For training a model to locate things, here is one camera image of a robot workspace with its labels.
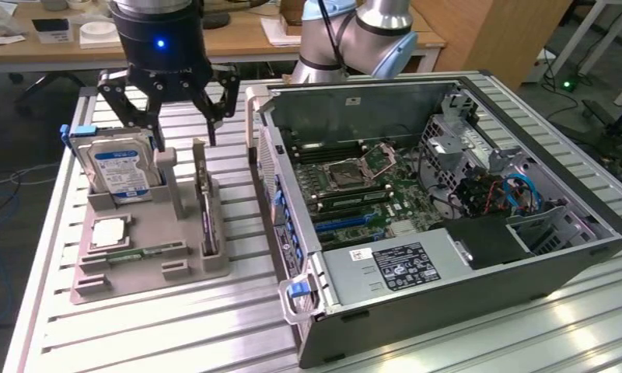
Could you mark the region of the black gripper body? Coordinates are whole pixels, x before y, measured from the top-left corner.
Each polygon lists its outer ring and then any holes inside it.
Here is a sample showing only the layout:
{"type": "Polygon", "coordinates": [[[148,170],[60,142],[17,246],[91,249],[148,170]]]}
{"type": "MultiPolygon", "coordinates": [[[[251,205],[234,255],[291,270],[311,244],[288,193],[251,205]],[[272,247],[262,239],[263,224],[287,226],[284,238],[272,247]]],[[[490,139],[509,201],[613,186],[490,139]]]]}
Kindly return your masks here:
{"type": "Polygon", "coordinates": [[[206,85],[211,62],[202,30],[203,7],[112,5],[109,9],[128,63],[158,73],[187,73],[206,85]]]}

